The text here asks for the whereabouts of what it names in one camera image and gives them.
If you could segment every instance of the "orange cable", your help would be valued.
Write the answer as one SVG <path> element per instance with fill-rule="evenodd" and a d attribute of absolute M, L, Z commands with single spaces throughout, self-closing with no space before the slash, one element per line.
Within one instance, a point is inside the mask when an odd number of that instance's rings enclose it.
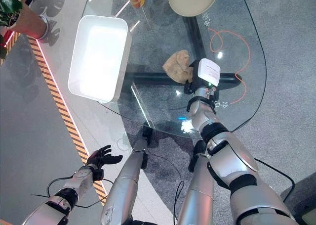
<path fill-rule="evenodd" d="M 208 30 L 213 31 L 213 32 L 215 33 L 215 34 L 212 36 L 211 41 L 210 41 L 210 43 L 209 43 L 210 50 L 211 50 L 213 53 L 219 52 L 219 51 L 221 51 L 222 48 L 223 48 L 224 42 L 223 42 L 223 38 L 222 38 L 221 35 L 220 35 L 221 33 L 229 33 L 229 34 L 232 34 L 232 35 L 237 36 L 239 39 L 241 39 L 241 40 L 245 43 L 245 45 L 246 45 L 246 47 L 247 47 L 247 49 L 248 49 L 248 60 L 247 60 L 247 62 L 245 63 L 245 65 L 244 65 L 241 69 L 239 69 L 237 72 L 235 72 L 235 77 L 236 77 L 236 78 L 244 85 L 244 87 L 245 87 L 245 90 L 244 90 L 244 92 L 243 92 L 241 98 L 239 98 L 239 99 L 237 99 L 237 100 L 235 100 L 235 101 L 233 101 L 233 102 L 230 103 L 230 104 L 235 104 L 235 103 L 241 101 L 242 99 L 244 99 L 244 97 L 245 97 L 245 95 L 246 95 L 246 93 L 247 93 L 247 85 L 246 85 L 246 83 L 245 83 L 241 78 L 239 78 L 239 77 L 237 76 L 237 74 L 240 73 L 241 71 L 245 70 L 245 68 L 248 66 L 248 64 L 249 64 L 249 62 L 250 62 L 250 48 L 249 48 L 249 45 L 248 45 L 247 41 L 246 41 L 242 36 L 238 35 L 238 34 L 235 33 L 235 32 L 228 31 L 228 30 L 215 31 L 215 30 L 213 30 L 213 29 L 211 29 L 211 28 L 208 28 Z M 213 47 L 212 47 L 212 43 L 213 43 L 213 41 L 214 41 L 214 37 L 215 37 L 215 36 L 218 36 L 218 37 L 220 38 L 220 40 L 221 40 L 221 47 L 218 48 L 217 50 L 214 50 Z"/>

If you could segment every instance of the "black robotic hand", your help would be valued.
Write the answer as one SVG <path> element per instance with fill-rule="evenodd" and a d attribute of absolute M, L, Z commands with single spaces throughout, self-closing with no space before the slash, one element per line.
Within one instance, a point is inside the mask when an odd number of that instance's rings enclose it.
<path fill-rule="evenodd" d="M 94 151 L 87 160 L 86 165 L 94 164 L 101 169 L 105 164 L 116 164 L 119 163 L 123 156 L 112 156 L 111 155 L 111 145 L 100 148 L 99 150 Z"/>

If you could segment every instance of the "black joint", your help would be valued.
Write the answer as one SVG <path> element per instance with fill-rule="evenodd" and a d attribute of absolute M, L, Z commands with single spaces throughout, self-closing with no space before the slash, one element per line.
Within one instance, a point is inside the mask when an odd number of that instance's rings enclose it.
<path fill-rule="evenodd" d="M 93 181 L 102 180 L 104 176 L 103 169 L 94 169 L 93 171 Z"/>
<path fill-rule="evenodd" d="M 193 150 L 193 158 L 190 160 L 190 163 L 188 166 L 189 172 L 194 171 L 194 167 L 195 167 L 197 160 L 198 160 L 197 154 L 205 153 L 205 151 L 206 151 L 206 143 L 203 140 L 197 141 L 197 143 L 194 146 L 194 150 Z"/>
<path fill-rule="evenodd" d="M 228 132 L 228 129 L 225 128 L 224 125 L 222 125 L 219 122 L 212 123 L 210 125 L 206 125 L 201 132 L 201 136 L 205 143 L 207 144 L 214 136 L 222 133 L 222 132 Z"/>
<path fill-rule="evenodd" d="M 66 199 L 70 204 L 71 209 L 73 209 L 78 202 L 78 194 L 74 189 L 71 188 L 61 189 L 55 195 Z"/>
<path fill-rule="evenodd" d="M 241 220 L 243 220 L 244 218 L 246 218 L 246 217 L 248 217 L 248 216 L 250 216 L 250 215 L 253 215 L 253 214 L 258 214 L 258 213 L 259 213 L 259 210 L 258 210 L 258 209 L 251 209 L 251 210 L 249 210 L 249 211 L 247 211 L 247 212 L 244 212 L 243 214 L 241 214 L 241 215 L 238 217 L 238 219 L 237 219 L 237 221 L 236 221 L 236 225 L 240 225 Z"/>
<path fill-rule="evenodd" d="M 141 169 L 144 170 L 147 168 L 147 162 L 148 162 L 148 154 L 144 152 Z"/>
<path fill-rule="evenodd" d="M 210 172 L 211 176 L 216 180 L 217 184 L 225 189 L 229 189 L 228 185 L 226 185 L 215 173 L 210 162 L 207 162 L 207 169 Z"/>
<path fill-rule="evenodd" d="M 228 143 L 226 141 L 221 142 L 219 145 L 217 145 L 212 150 L 208 148 L 208 154 L 213 156 L 215 153 L 218 153 L 220 150 L 222 150 Z"/>
<path fill-rule="evenodd" d="M 60 205 L 54 203 L 54 202 L 51 202 L 51 201 L 48 201 L 46 203 L 49 207 L 63 213 L 64 215 L 68 215 L 70 213 L 70 209 L 67 208 L 67 209 L 63 209 Z"/>
<path fill-rule="evenodd" d="M 68 218 L 63 217 L 63 219 L 57 225 L 66 225 L 68 223 Z"/>
<path fill-rule="evenodd" d="M 200 95 L 197 95 L 197 96 L 193 97 L 191 100 L 189 100 L 188 105 L 187 105 L 187 111 L 188 111 L 188 112 L 190 111 L 190 108 L 191 108 L 191 105 L 193 104 L 193 102 L 195 102 L 195 101 L 197 101 L 197 100 L 202 101 L 202 102 L 208 104 L 208 105 L 211 107 L 213 113 L 216 114 L 215 109 L 214 109 L 214 103 L 213 103 L 213 101 L 210 100 L 210 99 L 207 99 L 207 98 L 205 98 L 205 97 L 203 97 L 203 96 L 200 96 Z"/>
<path fill-rule="evenodd" d="M 198 161 L 198 155 L 194 155 L 193 158 L 190 160 L 188 170 L 189 172 L 194 172 L 194 167 L 196 166 L 196 163 Z"/>
<path fill-rule="evenodd" d="M 237 190 L 249 186 L 257 185 L 257 179 L 252 174 L 245 174 L 240 177 L 237 177 L 229 184 L 229 190 L 231 191 L 231 196 Z"/>

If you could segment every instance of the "potted plant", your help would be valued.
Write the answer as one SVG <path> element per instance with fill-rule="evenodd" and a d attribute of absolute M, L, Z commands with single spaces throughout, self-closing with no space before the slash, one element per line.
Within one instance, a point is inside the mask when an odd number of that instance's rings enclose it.
<path fill-rule="evenodd" d="M 0 0 L 0 26 L 20 32 L 35 39 L 42 39 L 48 32 L 48 21 L 36 15 L 23 0 Z M 4 39 L 0 39 L 0 57 L 5 58 Z"/>

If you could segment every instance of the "plant pot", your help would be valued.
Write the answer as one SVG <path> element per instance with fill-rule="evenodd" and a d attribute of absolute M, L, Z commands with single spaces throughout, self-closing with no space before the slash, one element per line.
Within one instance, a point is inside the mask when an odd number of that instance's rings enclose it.
<path fill-rule="evenodd" d="M 9 27 L 10 30 L 20 32 L 35 39 L 42 39 L 47 34 L 48 23 L 36 15 L 24 2 L 17 21 Z"/>

